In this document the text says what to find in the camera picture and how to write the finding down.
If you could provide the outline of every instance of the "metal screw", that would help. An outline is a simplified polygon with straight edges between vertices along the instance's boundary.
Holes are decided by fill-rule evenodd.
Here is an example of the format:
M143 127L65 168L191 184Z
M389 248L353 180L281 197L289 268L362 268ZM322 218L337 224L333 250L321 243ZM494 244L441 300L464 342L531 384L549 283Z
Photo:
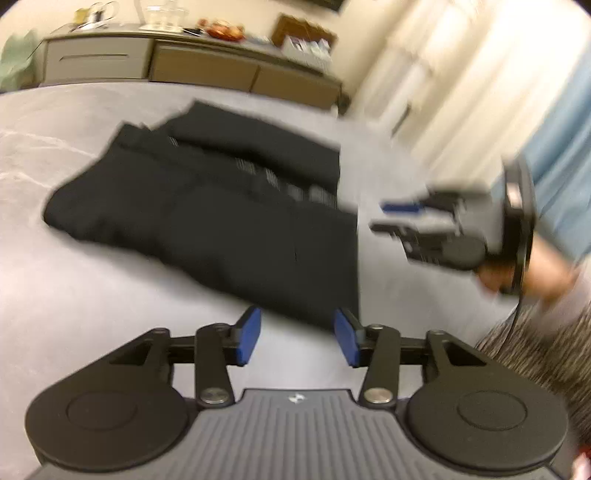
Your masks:
M201 392L201 400L209 405L219 405L230 400L230 395L223 388L209 387Z
M230 326L227 323L214 323L213 327L216 329L217 333L221 333L222 336L228 336L230 332Z
M369 403L383 404L391 402L394 398L394 395L387 388L373 387L368 388L365 392L363 392L363 397Z

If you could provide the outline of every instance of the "hand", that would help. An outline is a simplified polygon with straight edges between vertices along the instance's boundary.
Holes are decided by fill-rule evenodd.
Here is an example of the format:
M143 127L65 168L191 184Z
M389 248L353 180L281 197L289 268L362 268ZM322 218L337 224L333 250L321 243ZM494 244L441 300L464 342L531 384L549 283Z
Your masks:
M573 476L570 480L589 480L591 477L591 464L587 456L582 453L573 462Z
M510 287L515 267L484 265L476 275L489 291L498 293L503 287ZM530 264L523 279L525 295L541 299L548 307L567 293L576 280L572 266L540 236L534 235Z

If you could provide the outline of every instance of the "black cloth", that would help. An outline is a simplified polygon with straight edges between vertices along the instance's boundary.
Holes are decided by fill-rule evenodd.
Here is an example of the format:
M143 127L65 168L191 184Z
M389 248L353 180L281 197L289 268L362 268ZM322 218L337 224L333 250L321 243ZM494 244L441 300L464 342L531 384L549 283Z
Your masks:
M155 131L124 125L99 161L53 193L45 222L326 328L338 307L357 313L356 215L305 195L336 191L338 152L212 109L195 105ZM211 127L220 122L224 133Z

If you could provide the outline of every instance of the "wooden drawer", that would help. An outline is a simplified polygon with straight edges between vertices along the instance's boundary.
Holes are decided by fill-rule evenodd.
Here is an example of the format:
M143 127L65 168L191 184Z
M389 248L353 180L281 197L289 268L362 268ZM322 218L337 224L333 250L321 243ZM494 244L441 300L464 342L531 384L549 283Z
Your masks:
M157 44L150 80L248 92L260 62L204 48Z
M339 97L340 83L310 73L265 64L261 66L251 92L328 110Z
M151 42L107 37L52 40L47 46L44 82L144 78Z

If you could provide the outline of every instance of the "marble surface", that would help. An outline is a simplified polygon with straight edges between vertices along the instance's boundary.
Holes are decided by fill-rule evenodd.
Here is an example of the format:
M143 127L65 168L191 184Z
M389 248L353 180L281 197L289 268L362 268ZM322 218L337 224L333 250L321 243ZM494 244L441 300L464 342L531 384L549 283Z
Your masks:
M339 199L359 207L359 275L364 323L403 335L445 329L475 343L510 306L487 299L468 275L409 264L402 247L372 235L380 199L421 193L424 176L400 147L366 126L328 113L241 92L157 83L97 83L0 95L0 478L37 467L24 431L42 389L146 330L192 335L233 323L247 304L202 287L133 252L76 242L50 229L41 211L50 192L104 150L122 121L157 125L201 99L340 144ZM401 395L419 384L405 368ZM264 313L251 363L231 368L245 387L351 388L363 371L347 367L328 333ZM192 370L174 386L192 396Z

